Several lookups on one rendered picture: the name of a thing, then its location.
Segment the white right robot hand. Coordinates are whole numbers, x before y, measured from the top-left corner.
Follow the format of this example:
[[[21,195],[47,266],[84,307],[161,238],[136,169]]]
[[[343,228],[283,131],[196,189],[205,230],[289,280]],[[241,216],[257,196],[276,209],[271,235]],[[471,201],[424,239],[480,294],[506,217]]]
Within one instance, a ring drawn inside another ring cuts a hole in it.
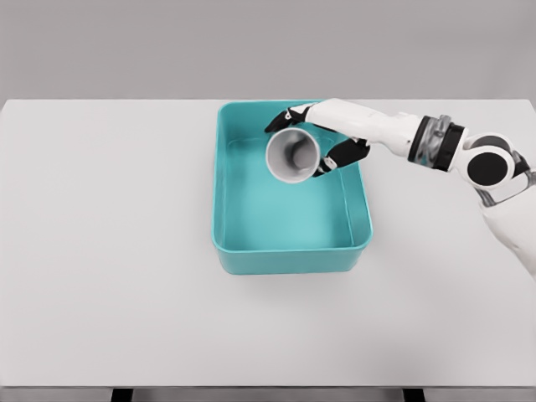
[[[370,152],[369,143],[379,139],[383,119],[382,113],[366,106],[332,98],[286,108],[266,126],[265,133],[272,136],[282,129],[308,123],[345,136],[344,141],[321,155],[312,176],[317,178],[365,159]]]

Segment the white paper cup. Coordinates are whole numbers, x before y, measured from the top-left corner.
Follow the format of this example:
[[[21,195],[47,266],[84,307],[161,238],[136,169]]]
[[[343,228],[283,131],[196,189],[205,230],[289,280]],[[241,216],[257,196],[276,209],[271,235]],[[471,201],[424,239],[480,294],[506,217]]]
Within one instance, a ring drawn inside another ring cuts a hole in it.
[[[302,183],[313,176],[320,163],[320,147],[306,130],[282,129],[267,143],[265,161],[270,173],[283,183]]]

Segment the teal plastic basket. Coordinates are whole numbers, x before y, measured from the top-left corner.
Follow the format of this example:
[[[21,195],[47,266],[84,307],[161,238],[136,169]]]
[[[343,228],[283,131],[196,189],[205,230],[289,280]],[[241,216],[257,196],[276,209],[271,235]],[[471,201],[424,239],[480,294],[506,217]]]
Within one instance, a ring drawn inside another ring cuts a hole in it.
[[[373,238],[357,163],[296,184],[266,166],[264,129],[296,103],[243,100],[219,108],[211,235],[232,275],[349,271]]]

